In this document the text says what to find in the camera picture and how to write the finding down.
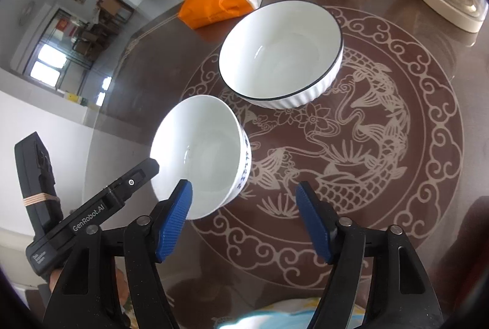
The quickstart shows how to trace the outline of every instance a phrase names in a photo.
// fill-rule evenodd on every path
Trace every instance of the cardboard box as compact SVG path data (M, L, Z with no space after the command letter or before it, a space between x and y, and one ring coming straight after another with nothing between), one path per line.
M90 44L91 42L78 40L75 46L73 46L73 50L80 54L86 55L89 52Z
M100 3L100 7L115 17L122 5L119 0L103 0Z
M82 39L87 39L90 42L96 42L98 39L98 36L95 34L92 34L90 31L83 31L81 35Z

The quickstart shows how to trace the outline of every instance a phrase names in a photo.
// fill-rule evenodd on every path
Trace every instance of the ribbed bowl exterior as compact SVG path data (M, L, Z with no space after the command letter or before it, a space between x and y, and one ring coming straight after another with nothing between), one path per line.
M314 83L314 85L303 90L302 92L278 100L253 100L253 99L248 99L246 97L243 97L243 99L246 100L247 102L250 102L251 104L255 104L260 107L271 108L275 110L300 107L301 105L312 102L312 100L318 98L326 91L327 88L331 86L334 79L336 78L336 75L338 75L338 71L341 67L342 58L343 58L343 47L341 48L341 52L338 55L336 62L333 64L329 72L322 79Z

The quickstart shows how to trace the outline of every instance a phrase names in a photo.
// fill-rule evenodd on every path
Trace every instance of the round table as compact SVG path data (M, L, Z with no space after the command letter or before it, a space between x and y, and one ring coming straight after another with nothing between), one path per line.
M484 245L489 25L466 33L421 0L305 1L329 10L345 35L342 69L316 101L273 111L235 96L217 62L239 19L194 31L177 18L177 6L131 37L95 121L85 200L147 158L162 119L190 95L223 99L250 138L253 166L243 192L186 222L174 253L158 265L175 317L188 329L321 295L329 267L295 206L301 180L341 216L379 229L403 226L445 312ZM104 226L126 225L155 203L146 184Z

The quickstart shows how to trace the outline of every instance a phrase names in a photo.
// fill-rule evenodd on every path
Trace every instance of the blue gripper pad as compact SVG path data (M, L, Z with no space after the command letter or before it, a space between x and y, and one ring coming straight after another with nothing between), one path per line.
M326 230L309 196L307 196L307 191L300 183L295 189L295 203L299 208L316 253L329 264L333 258L329 248L329 232Z
M173 204L160 228L160 238L155 251L158 263L161 263L173 252L192 204L192 183L190 181L180 180L173 192L178 194L172 194L168 200L169 203L173 200Z

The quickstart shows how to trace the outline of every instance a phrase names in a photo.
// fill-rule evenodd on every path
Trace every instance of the window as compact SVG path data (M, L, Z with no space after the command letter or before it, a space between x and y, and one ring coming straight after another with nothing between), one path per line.
M62 69L65 63L65 54L44 44L37 53L37 60L32 66L30 76L54 88L61 75L56 68Z
M102 82L102 89L103 90L108 90L108 87L111 85L112 77L108 76L107 78L104 79Z
M47 44L41 47L37 58L56 68L63 68L66 63L66 55Z
M105 93L100 92L98 94L97 101L95 102L95 104L97 104L99 107L101 107L102 104L104 103L104 99L105 99Z
M31 70L31 77L55 87L60 77L60 72L40 61L36 61Z

